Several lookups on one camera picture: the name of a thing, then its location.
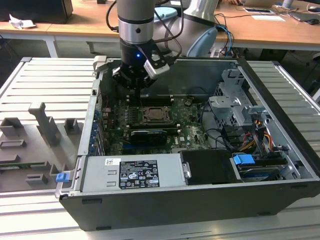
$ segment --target blue plastic clip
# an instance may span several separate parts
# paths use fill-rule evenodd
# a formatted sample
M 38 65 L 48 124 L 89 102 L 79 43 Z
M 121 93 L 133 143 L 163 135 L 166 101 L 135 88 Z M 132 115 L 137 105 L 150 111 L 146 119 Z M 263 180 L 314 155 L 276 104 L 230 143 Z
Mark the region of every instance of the blue plastic clip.
M 236 165 L 243 165 L 243 164 L 255 164 L 255 160 L 250 154 L 237 154 L 233 157 L 234 163 Z
M 69 182 L 70 173 L 62 172 L 56 175 L 55 181 L 57 183 L 68 183 Z

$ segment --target laptop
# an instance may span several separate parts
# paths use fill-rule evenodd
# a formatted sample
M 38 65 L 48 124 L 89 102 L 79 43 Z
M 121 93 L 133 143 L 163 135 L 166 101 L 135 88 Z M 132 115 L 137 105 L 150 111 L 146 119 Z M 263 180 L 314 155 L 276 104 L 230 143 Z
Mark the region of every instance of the laptop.
M 245 0 L 243 6 L 255 8 L 271 8 L 279 0 Z
M 320 20 L 320 15 L 314 13 L 289 12 L 288 14 L 300 22 L 310 21 L 312 19 Z

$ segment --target warning label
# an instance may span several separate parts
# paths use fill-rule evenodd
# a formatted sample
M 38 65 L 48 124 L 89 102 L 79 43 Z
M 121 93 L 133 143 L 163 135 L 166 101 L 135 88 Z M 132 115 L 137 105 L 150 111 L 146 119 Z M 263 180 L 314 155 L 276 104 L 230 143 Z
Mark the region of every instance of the warning label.
M 121 189 L 160 187 L 157 160 L 121 161 L 119 178 Z

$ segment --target table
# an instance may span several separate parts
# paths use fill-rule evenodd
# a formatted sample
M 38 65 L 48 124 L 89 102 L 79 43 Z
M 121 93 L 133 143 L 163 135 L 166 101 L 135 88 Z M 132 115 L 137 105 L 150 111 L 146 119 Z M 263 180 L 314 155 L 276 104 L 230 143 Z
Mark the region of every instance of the table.
M 0 22 L 0 34 L 8 39 L 43 40 L 50 56 L 58 57 L 56 41 L 118 42 L 119 35 L 106 25 L 106 12 L 110 3 L 97 4 L 94 0 L 72 0 L 73 15 L 67 24 L 37 23 L 37 28 L 14 29 L 7 22 Z M 308 3 L 294 1 L 293 7 L 305 11 Z M 234 17 L 248 14 L 241 7 L 221 3 L 215 14 L 223 13 Z M 284 22 L 254 20 L 251 16 L 228 18 L 227 26 L 233 33 L 234 47 L 320 51 L 320 25 L 309 25 L 292 17 L 283 16 Z M 116 8 L 111 11 L 110 24 L 118 25 Z M 219 32 L 217 46 L 227 40 L 226 34 Z
M 294 1 L 292 7 L 298 12 L 307 10 L 308 3 Z M 223 13 L 225 16 L 234 17 L 248 15 L 242 7 L 235 7 L 229 4 L 221 4 L 215 14 Z M 227 18 L 227 27 L 234 35 L 234 46 L 239 48 L 259 49 L 283 49 L 320 51 L 320 24 L 310 25 L 299 22 L 287 14 L 280 16 L 285 21 L 254 20 L 252 16 Z M 217 16 L 221 24 L 224 20 Z M 222 41 L 225 33 L 217 36 L 216 42 Z

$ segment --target black plastic cover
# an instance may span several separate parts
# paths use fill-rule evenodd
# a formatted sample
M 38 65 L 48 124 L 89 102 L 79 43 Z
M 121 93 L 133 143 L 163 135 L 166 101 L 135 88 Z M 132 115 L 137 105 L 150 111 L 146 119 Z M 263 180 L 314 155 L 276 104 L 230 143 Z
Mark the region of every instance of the black plastic cover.
M 238 183 L 231 165 L 232 154 L 224 149 L 204 149 L 181 151 L 183 163 L 188 163 L 191 178 L 188 185 Z

